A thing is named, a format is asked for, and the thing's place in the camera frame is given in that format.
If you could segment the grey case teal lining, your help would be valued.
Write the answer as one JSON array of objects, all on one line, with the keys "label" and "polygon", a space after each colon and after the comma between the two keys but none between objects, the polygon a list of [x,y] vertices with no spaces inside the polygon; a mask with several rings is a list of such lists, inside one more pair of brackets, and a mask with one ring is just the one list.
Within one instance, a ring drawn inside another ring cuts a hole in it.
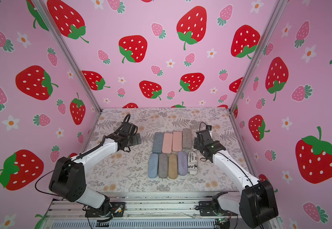
[{"label": "grey case teal lining", "polygon": [[193,143],[192,130],[190,128],[184,128],[182,130],[182,149],[192,149]]}]

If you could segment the purple case brown lining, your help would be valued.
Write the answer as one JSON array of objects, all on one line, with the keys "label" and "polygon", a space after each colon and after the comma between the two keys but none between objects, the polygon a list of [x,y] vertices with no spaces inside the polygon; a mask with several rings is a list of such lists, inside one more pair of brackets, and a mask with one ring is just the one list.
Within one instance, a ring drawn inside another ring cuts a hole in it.
[{"label": "purple case brown lining", "polygon": [[188,155],[185,151],[180,151],[177,154],[177,168],[180,176],[186,176],[188,174]]}]

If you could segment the newspaper print glasses case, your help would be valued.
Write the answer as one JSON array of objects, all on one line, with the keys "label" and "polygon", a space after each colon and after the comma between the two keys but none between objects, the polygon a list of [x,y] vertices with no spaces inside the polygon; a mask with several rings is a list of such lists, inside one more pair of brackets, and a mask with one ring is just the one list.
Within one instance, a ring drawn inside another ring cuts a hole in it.
[{"label": "newspaper print glasses case", "polygon": [[188,173],[190,175],[196,175],[198,173],[197,156],[194,151],[188,153]]}]

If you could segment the green case purple glasses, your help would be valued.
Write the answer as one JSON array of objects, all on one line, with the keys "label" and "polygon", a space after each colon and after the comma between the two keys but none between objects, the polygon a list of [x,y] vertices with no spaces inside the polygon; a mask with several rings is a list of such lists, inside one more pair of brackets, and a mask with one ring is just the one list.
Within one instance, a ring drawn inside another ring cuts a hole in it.
[{"label": "green case purple glasses", "polygon": [[164,133],[156,132],[154,135],[152,153],[161,154],[163,147]]}]

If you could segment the pink glasses case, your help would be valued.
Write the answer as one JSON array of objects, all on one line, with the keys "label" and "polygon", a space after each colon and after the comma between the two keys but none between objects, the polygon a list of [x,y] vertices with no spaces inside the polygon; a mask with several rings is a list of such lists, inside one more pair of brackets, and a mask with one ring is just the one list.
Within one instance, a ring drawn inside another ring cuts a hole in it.
[{"label": "pink glasses case", "polygon": [[162,153],[170,154],[172,152],[173,133],[164,133]]}]

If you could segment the blue fabric glasses case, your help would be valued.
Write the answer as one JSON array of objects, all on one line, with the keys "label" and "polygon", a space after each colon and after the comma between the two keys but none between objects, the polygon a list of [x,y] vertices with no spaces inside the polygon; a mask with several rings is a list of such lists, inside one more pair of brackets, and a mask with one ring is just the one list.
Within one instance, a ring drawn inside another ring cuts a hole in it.
[{"label": "blue fabric glasses case", "polygon": [[158,176],[159,154],[151,154],[148,163],[148,177],[156,178]]}]

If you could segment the tan woven glasses case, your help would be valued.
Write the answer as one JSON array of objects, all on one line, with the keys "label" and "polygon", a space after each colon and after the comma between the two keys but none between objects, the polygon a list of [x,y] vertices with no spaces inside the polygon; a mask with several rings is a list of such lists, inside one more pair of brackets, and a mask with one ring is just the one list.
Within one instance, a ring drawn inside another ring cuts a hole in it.
[{"label": "tan woven glasses case", "polygon": [[178,160],[176,154],[170,154],[168,157],[168,177],[170,179],[178,177]]}]

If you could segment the pink case black sunglasses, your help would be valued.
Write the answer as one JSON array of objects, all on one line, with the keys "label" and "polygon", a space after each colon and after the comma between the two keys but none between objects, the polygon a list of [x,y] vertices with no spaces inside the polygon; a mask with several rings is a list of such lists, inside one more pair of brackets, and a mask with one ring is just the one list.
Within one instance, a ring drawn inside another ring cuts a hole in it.
[{"label": "pink case black sunglasses", "polygon": [[173,143],[172,143],[172,151],[179,152],[182,150],[183,143],[183,134],[180,131],[173,132]]}]

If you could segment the grey fabric glasses case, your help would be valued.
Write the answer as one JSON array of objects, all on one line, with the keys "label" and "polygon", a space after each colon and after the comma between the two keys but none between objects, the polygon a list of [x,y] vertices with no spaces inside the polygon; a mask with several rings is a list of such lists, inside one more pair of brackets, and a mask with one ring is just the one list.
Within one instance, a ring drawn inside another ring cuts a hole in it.
[{"label": "grey fabric glasses case", "polygon": [[168,155],[160,154],[158,159],[158,176],[162,179],[168,177]]}]

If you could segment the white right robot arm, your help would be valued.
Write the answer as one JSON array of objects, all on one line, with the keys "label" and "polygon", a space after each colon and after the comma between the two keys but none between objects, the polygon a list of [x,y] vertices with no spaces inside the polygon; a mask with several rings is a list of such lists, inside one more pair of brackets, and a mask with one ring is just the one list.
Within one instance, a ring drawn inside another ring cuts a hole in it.
[{"label": "white right robot arm", "polygon": [[229,211],[240,215],[252,229],[263,227],[263,224],[278,216],[278,207],[274,188],[269,181],[261,181],[238,164],[227,149],[214,141],[210,132],[196,132],[194,149],[198,150],[205,160],[218,166],[238,188],[238,194],[220,192],[212,197],[209,210],[216,215]]}]

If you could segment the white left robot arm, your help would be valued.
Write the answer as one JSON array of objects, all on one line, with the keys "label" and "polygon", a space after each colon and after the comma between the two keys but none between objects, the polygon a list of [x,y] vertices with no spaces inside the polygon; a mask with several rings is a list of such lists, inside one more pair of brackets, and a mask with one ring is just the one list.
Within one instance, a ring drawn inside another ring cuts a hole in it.
[{"label": "white left robot arm", "polygon": [[136,125],[124,122],[117,131],[103,136],[101,142],[87,152],[71,158],[60,158],[53,170],[49,190],[70,202],[87,205],[105,216],[112,208],[110,199],[87,185],[86,172],[113,153],[129,153],[131,146],[139,144],[137,131]]}]

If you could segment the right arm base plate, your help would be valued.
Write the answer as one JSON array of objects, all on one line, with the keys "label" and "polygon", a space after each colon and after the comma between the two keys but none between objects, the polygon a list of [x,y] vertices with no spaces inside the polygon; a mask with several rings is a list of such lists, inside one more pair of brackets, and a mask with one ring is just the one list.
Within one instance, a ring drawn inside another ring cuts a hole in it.
[{"label": "right arm base plate", "polygon": [[237,216],[237,214],[222,210],[215,201],[200,201],[197,206],[195,206],[195,210],[199,211],[200,216],[203,217],[232,217]]}]

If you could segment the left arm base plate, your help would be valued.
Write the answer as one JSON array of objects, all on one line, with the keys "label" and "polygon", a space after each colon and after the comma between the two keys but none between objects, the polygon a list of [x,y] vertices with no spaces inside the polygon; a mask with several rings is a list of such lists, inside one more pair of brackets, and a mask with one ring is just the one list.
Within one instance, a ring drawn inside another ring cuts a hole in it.
[{"label": "left arm base plate", "polygon": [[107,202],[104,203],[99,209],[95,209],[91,206],[86,206],[85,216],[88,218],[120,218],[123,217],[126,207],[125,202]]}]

